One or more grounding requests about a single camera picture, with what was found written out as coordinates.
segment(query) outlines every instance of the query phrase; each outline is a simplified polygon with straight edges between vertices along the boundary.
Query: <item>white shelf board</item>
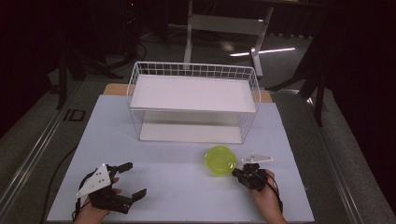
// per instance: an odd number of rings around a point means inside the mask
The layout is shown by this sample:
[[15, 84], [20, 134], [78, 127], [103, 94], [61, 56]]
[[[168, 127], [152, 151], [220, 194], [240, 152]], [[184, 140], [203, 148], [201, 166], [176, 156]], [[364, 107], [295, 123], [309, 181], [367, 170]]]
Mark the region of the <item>white shelf board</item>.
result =
[[238, 115], [146, 111], [140, 140], [242, 144]]
[[131, 109], [256, 113], [247, 80], [139, 75]]

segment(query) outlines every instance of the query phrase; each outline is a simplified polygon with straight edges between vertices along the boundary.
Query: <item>person's left hand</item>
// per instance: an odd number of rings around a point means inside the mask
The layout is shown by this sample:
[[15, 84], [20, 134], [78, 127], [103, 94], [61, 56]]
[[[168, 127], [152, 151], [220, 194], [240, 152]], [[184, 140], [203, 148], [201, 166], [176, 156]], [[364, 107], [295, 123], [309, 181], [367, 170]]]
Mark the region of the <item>person's left hand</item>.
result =
[[[119, 181], [118, 177], [114, 177], [113, 179], [113, 184], [117, 183]], [[121, 193], [121, 189], [114, 189], [117, 194]], [[76, 220], [75, 224], [100, 224], [105, 218], [110, 213], [108, 210], [103, 210], [99, 208], [92, 207], [91, 202], [90, 202], [90, 197], [87, 197], [87, 199], [84, 202], [84, 205], [82, 206]]]

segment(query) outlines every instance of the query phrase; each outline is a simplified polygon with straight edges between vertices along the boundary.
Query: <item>white plastic piece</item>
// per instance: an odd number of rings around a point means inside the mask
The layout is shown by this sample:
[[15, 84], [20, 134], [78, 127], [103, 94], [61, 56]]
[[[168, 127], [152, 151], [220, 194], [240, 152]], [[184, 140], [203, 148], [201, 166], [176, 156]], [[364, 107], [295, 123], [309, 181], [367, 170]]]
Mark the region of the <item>white plastic piece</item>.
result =
[[273, 157], [262, 156], [262, 155], [252, 153], [246, 159], [244, 159], [244, 160], [242, 159], [242, 162], [244, 162], [244, 163], [258, 163], [258, 162], [273, 161], [273, 160], [274, 160]]
[[86, 194], [90, 194], [99, 189], [105, 188], [111, 184], [110, 176], [105, 164], [102, 164], [96, 172], [85, 181], [84, 186], [78, 191], [76, 197], [80, 198]]

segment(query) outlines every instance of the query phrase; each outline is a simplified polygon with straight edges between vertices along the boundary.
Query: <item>white table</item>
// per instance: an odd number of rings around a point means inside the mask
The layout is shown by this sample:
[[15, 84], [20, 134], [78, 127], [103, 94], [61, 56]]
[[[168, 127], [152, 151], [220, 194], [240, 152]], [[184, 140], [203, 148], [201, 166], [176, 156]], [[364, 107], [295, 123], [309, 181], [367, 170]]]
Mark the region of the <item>white table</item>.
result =
[[[102, 163], [134, 168], [120, 174], [114, 188], [130, 197], [141, 189], [147, 196], [127, 215], [110, 213], [107, 222], [263, 222], [248, 191], [231, 175], [214, 177], [204, 165], [213, 144], [137, 140], [125, 96], [101, 95], [78, 149], [50, 209], [48, 221], [71, 220], [78, 185]], [[272, 156], [262, 163], [272, 170], [288, 222], [313, 221], [304, 185], [276, 105], [261, 104], [243, 145], [228, 146], [244, 159], [251, 153]]]

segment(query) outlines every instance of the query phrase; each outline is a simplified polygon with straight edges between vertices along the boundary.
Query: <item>person's right hand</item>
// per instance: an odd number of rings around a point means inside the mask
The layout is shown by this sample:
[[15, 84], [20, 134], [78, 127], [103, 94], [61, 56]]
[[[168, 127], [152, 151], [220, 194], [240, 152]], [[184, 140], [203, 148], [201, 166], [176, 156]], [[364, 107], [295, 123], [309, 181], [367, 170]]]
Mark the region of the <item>person's right hand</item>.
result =
[[[268, 177], [268, 183], [274, 187], [274, 189], [277, 189], [274, 183], [275, 174], [269, 170], [266, 170], [266, 172], [272, 177]], [[249, 192], [260, 213], [269, 224], [287, 223], [282, 216], [275, 193], [268, 186], [265, 186], [262, 191], [249, 189]]]

